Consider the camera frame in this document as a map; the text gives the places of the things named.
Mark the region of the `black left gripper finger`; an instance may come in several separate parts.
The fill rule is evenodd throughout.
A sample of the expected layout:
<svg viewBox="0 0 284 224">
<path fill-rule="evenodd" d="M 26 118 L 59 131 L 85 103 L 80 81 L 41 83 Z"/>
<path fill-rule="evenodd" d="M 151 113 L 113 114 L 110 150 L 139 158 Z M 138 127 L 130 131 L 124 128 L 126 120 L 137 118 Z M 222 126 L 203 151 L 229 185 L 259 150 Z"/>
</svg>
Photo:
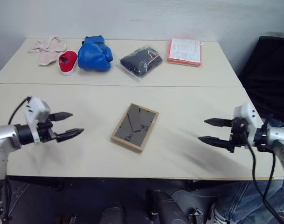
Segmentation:
<svg viewBox="0 0 284 224">
<path fill-rule="evenodd" d="M 74 137 L 80 135 L 83 131 L 84 131 L 84 128 L 74 128 L 74 129 L 70 129 L 70 130 L 67 130 L 67 131 L 64 132 L 64 133 L 56 134 L 55 140 L 56 140 L 57 142 L 66 141 L 66 140 L 72 139 L 72 138 L 74 138 Z"/>
<path fill-rule="evenodd" d="M 53 114 L 53 121 L 61 121 L 65 120 L 69 117 L 73 116 L 72 113 L 69 112 L 58 112 Z"/>
</svg>

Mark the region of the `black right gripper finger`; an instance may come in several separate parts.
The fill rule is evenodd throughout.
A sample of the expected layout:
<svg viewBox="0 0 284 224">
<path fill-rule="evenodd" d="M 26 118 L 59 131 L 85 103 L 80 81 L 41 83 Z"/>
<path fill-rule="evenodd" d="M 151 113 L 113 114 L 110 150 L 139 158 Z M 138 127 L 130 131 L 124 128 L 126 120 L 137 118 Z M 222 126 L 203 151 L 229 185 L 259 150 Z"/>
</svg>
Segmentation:
<svg viewBox="0 0 284 224">
<path fill-rule="evenodd" d="M 230 142 L 228 140 L 221 140 L 216 137 L 201 136 L 201 137 L 198 137 L 198 139 L 202 141 L 203 143 L 214 146 L 214 147 L 228 149 L 230 146 Z"/>
<path fill-rule="evenodd" d="M 211 118 L 204 120 L 205 123 L 218 127 L 232 127 L 231 119 Z"/>
</svg>

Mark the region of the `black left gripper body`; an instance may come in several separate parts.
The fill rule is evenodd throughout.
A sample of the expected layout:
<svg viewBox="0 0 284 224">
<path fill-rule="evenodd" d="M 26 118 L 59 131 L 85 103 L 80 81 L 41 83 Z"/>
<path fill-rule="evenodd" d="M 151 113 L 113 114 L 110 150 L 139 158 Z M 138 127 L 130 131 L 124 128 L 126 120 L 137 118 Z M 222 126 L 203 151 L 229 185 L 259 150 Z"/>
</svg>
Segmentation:
<svg viewBox="0 0 284 224">
<path fill-rule="evenodd" d="M 50 114 L 46 121 L 37 124 L 37 132 L 39 134 L 40 142 L 48 142 L 57 139 L 57 134 L 52 130 L 53 121 L 56 115 Z"/>
</svg>

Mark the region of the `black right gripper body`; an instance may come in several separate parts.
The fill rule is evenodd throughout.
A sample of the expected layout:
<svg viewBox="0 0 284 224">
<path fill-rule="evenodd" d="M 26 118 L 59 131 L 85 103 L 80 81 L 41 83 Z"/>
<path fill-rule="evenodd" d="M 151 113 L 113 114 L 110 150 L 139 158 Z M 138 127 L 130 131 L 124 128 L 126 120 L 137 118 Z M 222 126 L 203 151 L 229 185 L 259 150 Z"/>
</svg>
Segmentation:
<svg viewBox="0 0 284 224">
<path fill-rule="evenodd" d="M 245 118 L 234 118 L 231 122 L 231 134 L 229 138 L 228 151 L 233 153 L 235 147 L 247 145 L 248 122 Z"/>
</svg>

